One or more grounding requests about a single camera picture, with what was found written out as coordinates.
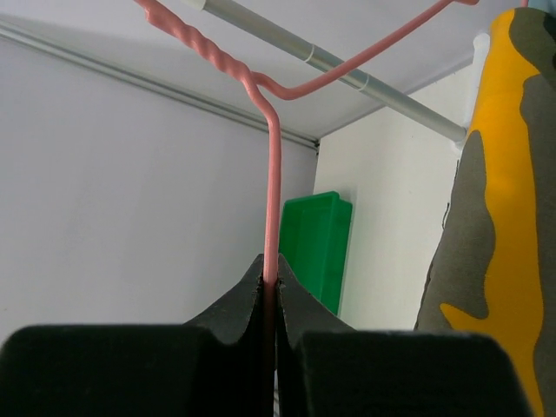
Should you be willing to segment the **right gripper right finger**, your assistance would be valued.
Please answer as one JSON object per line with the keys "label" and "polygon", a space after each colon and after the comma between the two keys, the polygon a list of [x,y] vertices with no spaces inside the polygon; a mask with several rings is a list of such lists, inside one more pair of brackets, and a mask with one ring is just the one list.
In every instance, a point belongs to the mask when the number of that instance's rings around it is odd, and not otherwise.
{"label": "right gripper right finger", "polygon": [[355,330],[284,257],[276,304],[283,416],[533,415],[508,355],[489,337]]}

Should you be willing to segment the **yellow camouflage trousers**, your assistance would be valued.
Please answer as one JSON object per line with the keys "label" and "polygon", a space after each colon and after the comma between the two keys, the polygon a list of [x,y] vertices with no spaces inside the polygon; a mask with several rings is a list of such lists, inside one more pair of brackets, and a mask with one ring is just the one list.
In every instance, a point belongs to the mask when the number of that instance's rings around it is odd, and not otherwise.
{"label": "yellow camouflage trousers", "polygon": [[415,323],[485,334],[555,413],[555,19],[517,8],[490,48]]}

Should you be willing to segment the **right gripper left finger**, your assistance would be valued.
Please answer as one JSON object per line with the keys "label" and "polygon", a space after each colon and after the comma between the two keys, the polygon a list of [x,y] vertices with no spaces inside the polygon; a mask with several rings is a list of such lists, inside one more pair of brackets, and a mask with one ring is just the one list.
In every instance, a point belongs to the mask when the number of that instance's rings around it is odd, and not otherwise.
{"label": "right gripper left finger", "polygon": [[269,416],[262,260],[183,324],[35,325],[1,347],[4,416]]}

